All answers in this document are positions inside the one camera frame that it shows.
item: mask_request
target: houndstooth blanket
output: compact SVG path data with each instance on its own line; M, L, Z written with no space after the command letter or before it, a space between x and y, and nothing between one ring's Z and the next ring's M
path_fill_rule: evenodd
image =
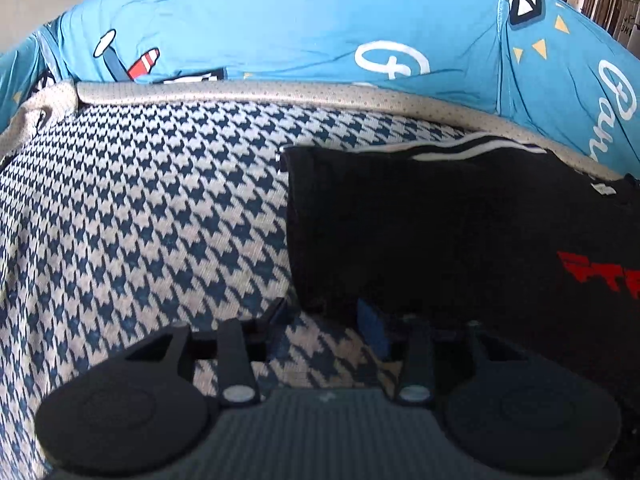
M0 476L48 469L40 401L174 320L208 330L289 288L280 147L447 140L447 126L238 102L89 106L0 170ZM302 317L261 387L392 381L350 332ZM211 362L196 385L215 391Z

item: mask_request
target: beige fabric edge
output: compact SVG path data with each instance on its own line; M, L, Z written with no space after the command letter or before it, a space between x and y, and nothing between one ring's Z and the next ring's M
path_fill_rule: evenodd
M63 81L42 89L26 100L9 126L0 134L0 161L14 153L37 133L46 123L61 121L78 111L78 94L72 81Z
M78 97L89 104L158 104L196 100L273 102L384 112L486 131L552 150L565 164L593 176L617 180L621 175L554 140L509 121L428 97L370 86L265 81L218 81L140 85L136 83L78 83Z

